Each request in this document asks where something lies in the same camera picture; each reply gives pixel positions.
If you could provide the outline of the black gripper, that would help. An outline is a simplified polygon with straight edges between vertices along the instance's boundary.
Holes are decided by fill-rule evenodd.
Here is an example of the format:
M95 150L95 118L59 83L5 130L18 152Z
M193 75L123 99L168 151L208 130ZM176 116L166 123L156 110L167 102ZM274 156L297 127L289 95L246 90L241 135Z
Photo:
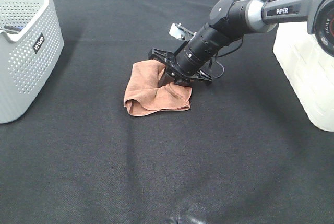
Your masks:
M181 70L176 67L175 56L172 52L152 48L148 52L148 59L157 60L165 65L164 72L158 81L158 87L163 87L171 82L179 86L190 86L194 81L201 81L206 85L212 83L212 76L202 69L197 70L191 76L182 74Z

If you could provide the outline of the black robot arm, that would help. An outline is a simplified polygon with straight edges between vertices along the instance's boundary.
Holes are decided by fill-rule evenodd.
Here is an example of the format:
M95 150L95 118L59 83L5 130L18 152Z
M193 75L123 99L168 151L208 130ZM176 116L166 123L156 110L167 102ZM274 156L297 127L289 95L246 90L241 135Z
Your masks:
M209 84L213 77L201 68L223 47L245 34L269 32L279 23L304 21L307 32L333 55L333 0L219 0L198 32L171 25L170 35L183 42L175 52L155 48L149 52L149 59L165 65L158 87L171 82Z

